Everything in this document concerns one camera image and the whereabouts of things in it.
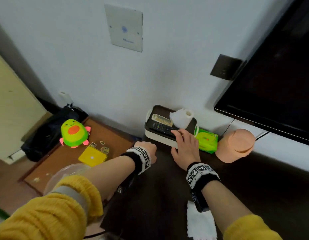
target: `hand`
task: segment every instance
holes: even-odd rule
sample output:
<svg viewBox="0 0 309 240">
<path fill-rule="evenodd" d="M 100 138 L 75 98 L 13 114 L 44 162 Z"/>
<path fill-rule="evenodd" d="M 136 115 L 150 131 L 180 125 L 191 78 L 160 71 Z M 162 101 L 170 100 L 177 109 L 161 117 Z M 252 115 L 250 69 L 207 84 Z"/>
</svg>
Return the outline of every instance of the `hand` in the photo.
<svg viewBox="0 0 309 240">
<path fill-rule="evenodd" d="M 175 147 L 171 148 L 171 154 L 174 161 L 183 170 L 187 170 L 188 166 L 194 162 L 201 162 L 199 155 L 199 141 L 194 135 L 185 129 L 171 131 L 176 136 L 178 144 L 178 152 Z"/>
<path fill-rule="evenodd" d="M 135 143 L 135 147 L 143 147 L 147 149 L 147 151 L 150 153 L 151 164 L 154 164 L 157 161 L 156 157 L 157 146 L 155 144 L 152 144 L 151 142 L 137 141 Z"/>
</svg>

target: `brown table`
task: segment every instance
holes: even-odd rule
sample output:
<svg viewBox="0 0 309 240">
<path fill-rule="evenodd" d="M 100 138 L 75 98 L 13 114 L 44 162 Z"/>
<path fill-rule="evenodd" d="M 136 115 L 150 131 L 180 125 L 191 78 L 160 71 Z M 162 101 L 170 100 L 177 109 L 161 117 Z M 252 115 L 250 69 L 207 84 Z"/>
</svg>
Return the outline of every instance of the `brown table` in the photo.
<svg viewBox="0 0 309 240">
<path fill-rule="evenodd" d="M 87 119 L 83 124 L 91 127 L 88 140 L 89 143 L 94 142 L 97 144 L 96 149 L 100 150 L 103 147 L 100 141 L 105 142 L 104 146 L 110 149 L 108 159 L 120 156 L 133 145 L 131 137 L 120 134 L 109 126 L 95 122 L 92 119 Z M 55 173 L 71 164 L 81 163 L 78 158 L 86 148 L 84 145 L 73 149 L 66 145 L 58 145 L 25 174 L 21 180 L 24 180 L 38 193 L 43 194 L 47 183 Z"/>
<path fill-rule="evenodd" d="M 188 239 L 187 173 L 173 161 L 167 145 L 157 145 L 157 162 L 116 197 L 101 227 L 125 240 Z M 234 163 L 200 152 L 221 182 L 283 239 L 309 239 L 309 172 L 251 153 Z M 222 234 L 217 228 L 218 239 Z"/>
</svg>

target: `black monitor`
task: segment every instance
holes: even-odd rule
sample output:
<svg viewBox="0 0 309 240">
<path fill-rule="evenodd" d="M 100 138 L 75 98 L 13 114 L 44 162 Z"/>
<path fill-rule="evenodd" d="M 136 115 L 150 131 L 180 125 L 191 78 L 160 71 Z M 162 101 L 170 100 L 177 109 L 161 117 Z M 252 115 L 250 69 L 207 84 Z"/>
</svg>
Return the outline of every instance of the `black monitor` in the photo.
<svg viewBox="0 0 309 240">
<path fill-rule="evenodd" d="M 309 145 L 309 0 L 295 0 L 215 111 Z"/>
</svg>

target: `green tissue pack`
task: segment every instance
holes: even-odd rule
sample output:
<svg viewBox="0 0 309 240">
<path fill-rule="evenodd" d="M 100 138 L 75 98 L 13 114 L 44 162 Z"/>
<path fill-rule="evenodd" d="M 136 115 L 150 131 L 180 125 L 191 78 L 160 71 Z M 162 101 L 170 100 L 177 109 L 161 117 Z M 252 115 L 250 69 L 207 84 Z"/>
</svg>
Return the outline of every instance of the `green tissue pack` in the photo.
<svg viewBox="0 0 309 240">
<path fill-rule="evenodd" d="M 218 148 L 218 135 L 208 132 L 204 129 L 199 129 L 196 136 L 199 141 L 199 150 L 208 152 L 210 154 L 214 153 Z"/>
</svg>

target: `black garbage bag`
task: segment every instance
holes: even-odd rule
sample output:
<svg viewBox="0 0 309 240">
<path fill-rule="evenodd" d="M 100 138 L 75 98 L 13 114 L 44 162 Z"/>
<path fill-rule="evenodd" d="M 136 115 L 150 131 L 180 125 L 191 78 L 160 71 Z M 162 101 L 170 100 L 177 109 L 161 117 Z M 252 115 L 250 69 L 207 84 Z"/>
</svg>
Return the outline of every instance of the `black garbage bag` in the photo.
<svg viewBox="0 0 309 240">
<path fill-rule="evenodd" d="M 64 107 L 58 113 L 50 117 L 34 132 L 21 146 L 28 159 L 38 162 L 48 154 L 61 138 L 61 125 L 69 119 L 82 122 L 88 117 L 84 111 L 74 107 Z"/>
</svg>

